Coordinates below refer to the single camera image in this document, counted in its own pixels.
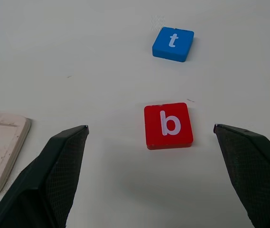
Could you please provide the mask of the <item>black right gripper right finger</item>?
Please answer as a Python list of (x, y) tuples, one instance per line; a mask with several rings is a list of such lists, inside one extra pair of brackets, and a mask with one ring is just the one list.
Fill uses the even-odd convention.
[(270, 228), (270, 140), (252, 131), (216, 124), (230, 181), (256, 228)]

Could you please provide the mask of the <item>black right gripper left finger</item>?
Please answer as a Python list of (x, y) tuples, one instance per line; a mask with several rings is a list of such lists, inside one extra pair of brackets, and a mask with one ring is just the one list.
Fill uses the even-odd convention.
[(0, 201), (0, 228), (64, 228), (77, 190), (87, 125), (51, 137)]

